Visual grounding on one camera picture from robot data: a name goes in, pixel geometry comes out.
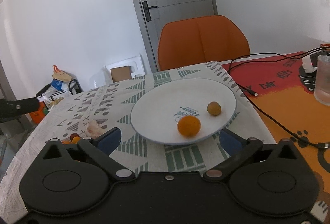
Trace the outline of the peeled pomelo segment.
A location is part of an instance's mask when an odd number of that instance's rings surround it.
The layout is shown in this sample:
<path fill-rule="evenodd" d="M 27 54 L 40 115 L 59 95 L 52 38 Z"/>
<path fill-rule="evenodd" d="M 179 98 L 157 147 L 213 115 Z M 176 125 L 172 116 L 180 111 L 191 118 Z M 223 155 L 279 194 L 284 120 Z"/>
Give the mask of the peeled pomelo segment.
<path fill-rule="evenodd" d="M 97 139 L 105 133 L 105 130 L 98 125 L 97 121 L 93 120 L 87 124 L 85 133 L 88 137 Z"/>

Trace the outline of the small tangerine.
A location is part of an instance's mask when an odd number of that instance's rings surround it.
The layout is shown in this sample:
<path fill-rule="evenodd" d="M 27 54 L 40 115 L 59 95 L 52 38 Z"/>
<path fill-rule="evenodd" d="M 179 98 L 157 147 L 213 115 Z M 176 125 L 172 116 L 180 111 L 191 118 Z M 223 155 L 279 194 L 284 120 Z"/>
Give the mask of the small tangerine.
<path fill-rule="evenodd" d="M 75 136 L 75 137 L 73 137 L 73 139 L 72 139 L 72 143 L 74 143 L 74 144 L 77 144 L 79 141 L 80 141 L 80 137 L 78 137 L 78 136 Z"/>

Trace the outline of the dark red plum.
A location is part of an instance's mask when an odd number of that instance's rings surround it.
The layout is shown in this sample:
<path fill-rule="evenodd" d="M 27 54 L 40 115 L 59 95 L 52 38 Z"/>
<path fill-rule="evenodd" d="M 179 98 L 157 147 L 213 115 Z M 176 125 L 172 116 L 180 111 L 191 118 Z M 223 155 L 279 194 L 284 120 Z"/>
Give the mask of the dark red plum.
<path fill-rule="evenodd" d="M 74 137 L 76 137 L 76 136 L 79 136 L 77 133 L 72 133 L 71 135 L 70 135 L 70 138 L 71 139 L 73 139 Z"/>

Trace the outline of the yellow-brown round fruit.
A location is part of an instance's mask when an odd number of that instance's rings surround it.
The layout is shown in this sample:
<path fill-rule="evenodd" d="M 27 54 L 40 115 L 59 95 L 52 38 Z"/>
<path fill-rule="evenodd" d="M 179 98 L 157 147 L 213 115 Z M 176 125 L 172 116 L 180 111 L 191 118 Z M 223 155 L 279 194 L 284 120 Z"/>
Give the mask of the yellow-brown round fruit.
<path fill-rule="evenodd" d="M 222 112 L 222 107 L 220 106 L 219 103 L 213 101 L 208 104 L 207 112 L 212 116 L 218 116 Z"/>

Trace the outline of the large orange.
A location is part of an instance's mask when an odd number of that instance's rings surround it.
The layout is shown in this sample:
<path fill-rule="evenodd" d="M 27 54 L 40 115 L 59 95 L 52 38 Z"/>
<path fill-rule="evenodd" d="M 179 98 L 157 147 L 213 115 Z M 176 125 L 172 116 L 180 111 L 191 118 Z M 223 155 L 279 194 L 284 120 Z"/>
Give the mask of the large orange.
<path fill-rule="evenodd" d="M 73 144 L 70 140 L 61 140 L 62 144 Z"/>

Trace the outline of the orange box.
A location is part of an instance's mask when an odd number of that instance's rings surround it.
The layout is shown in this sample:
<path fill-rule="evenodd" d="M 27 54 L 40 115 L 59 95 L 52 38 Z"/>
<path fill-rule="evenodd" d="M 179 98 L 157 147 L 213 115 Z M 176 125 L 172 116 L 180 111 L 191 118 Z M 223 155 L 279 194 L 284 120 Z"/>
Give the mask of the orange box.
<path fill-rule="evenodd" d="M 34 124 L 38 125 L 42 120 L 45 118 L 45 116 L 48 114 L 48 110 L 46 108 L 41 108 L 38 111 L 29 113 L 30 117 L 32 118 L 32 121 Z"/>

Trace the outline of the patterned white tablecloth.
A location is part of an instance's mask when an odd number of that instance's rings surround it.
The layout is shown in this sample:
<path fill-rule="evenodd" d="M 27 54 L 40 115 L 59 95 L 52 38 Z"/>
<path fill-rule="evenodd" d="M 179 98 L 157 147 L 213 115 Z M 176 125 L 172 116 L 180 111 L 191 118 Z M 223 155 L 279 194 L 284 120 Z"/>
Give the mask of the patterned white tablecloth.
<path fill-rule="evenodd" d="M 236 81 L 216 61 L 111 83 L 67 97 L 34 129 L 1 181 L 1 217 L 14 223 L 26 214 L 19 183 L 52 138 L 88 138 L 88 125 L 121 131 L 111 157 L 135 173 L 204 172 L 230 152 L 223 128 L 266 144 L 274 138 Z"/>

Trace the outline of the white ceramic plate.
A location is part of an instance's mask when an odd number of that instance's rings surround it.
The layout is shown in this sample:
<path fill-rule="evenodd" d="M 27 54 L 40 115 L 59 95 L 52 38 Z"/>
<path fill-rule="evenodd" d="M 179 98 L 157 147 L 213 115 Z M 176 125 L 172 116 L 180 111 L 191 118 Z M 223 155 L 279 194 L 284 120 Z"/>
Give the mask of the white ceramic plate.
<path fill-rule="evenodd" d="M 218 116 L 207 112 L 210 102 L 222 107 Z M 237 107 L 233 91 L 223 83 L 206 78 L 175 80 L 147 92 L 133 106 L 131 125 L 136 133 L 155 143 L 188 145 L 205 140 L 223 129 Z M 187 115 L 197 117 L 201 129 L 194 137 L 184 137 L 177 129 Z"/>

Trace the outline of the black metal rack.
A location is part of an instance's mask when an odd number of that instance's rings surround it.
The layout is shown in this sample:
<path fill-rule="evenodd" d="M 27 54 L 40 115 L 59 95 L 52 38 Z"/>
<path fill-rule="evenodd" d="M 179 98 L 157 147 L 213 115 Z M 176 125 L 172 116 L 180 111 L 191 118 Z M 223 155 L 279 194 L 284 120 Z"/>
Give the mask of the black metal rack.
<path fill-rule="evenodd" d="M 68 83 L 68 91 L 71 95 L 76 95 L 83 92 L 77 79 L 72 79 Z"/>

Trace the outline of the brown cardboard box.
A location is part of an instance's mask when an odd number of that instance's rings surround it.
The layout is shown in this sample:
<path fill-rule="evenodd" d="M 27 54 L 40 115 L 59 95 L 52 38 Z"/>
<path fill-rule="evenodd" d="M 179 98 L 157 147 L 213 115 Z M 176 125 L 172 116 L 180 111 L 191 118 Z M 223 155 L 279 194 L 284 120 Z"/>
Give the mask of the brown cardboard box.
<path fill-rule="evenodd" d="M 131 71 L 129 66 L 111 68 L 110 73 L 113 82 L 120 82 L 131 79 Z"/>

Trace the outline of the red orange cartoon mat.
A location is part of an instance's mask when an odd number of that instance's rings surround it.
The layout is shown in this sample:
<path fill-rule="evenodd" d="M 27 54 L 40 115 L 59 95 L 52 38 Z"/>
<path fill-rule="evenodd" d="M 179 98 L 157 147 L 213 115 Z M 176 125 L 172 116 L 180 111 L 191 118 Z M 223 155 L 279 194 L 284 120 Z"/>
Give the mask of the red orange cartoon mat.
<path fill-rule="evenodd" d="M 308 162 L 320 184 L 319 199 L 329 202 L 329 107 L 313 95 L 315 77 L 305 74 L 292 54 L 253 56 L 225 64 L 233 79 L 258 93 L 251 100 L 276 141 L 289 138 Z"/>

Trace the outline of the white foam packaging board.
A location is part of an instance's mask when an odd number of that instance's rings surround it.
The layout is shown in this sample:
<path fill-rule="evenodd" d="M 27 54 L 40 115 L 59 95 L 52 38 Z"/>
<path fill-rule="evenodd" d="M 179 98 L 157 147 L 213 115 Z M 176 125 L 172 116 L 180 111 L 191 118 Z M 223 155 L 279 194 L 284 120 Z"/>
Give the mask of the white foam packaging board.
<path fill-rule="evenodd" d="M 145 75 L 141 56 L 134 56 L 105 66 L 112 82 L 135 79 Z"/>

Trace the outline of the frosted plastic cup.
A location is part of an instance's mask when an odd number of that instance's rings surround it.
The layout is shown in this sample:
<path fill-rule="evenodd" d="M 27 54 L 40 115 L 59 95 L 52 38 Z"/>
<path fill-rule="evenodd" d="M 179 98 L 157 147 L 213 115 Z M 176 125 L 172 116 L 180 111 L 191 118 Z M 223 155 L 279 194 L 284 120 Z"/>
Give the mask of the frosted plastic cup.
<path fill-rule="evenodd" d="M 329 106 L 330 104 L 330 62 L 329 55 L 319 55 L 317 60 L 315 99 Z"/>

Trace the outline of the white power adapter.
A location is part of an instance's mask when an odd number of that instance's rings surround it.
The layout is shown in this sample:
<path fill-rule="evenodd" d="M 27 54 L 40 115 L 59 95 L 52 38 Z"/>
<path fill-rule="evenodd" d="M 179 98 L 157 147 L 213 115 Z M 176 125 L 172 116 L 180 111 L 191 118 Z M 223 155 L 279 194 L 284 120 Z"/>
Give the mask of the white power adapter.
<path fill-rule="evenodd" d="M 328 50 L 312 53 L 302 58 L 302 68 L 306 74 L 314 73 L 317 70 L 317 61 L 320 55 L 329 55 Z"/>

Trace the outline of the orange chair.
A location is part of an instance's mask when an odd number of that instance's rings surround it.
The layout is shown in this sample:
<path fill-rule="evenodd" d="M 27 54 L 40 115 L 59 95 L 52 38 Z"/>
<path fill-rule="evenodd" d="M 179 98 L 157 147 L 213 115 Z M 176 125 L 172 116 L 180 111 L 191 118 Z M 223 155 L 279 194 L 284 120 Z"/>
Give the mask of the orange chair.
<path fill-rule="evenodd" d="M 243 32 L 225 16 L 204 16 L 166 24 L 158 45 L 160 70 L 249 55 Z"/>

